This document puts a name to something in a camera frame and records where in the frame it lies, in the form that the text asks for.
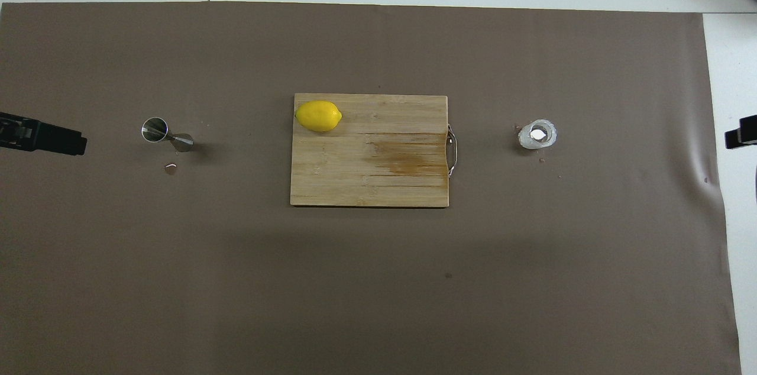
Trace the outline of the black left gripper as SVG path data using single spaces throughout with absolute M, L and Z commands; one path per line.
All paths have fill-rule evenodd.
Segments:
M 24 117 L 1 113 L 2 148 L 21 151 L 41 150 L 65 155 L 86 153 L 88 141 L 83 133 L 54 126 L 48 122 L 27 121 L 27 124 L 25 122 Z

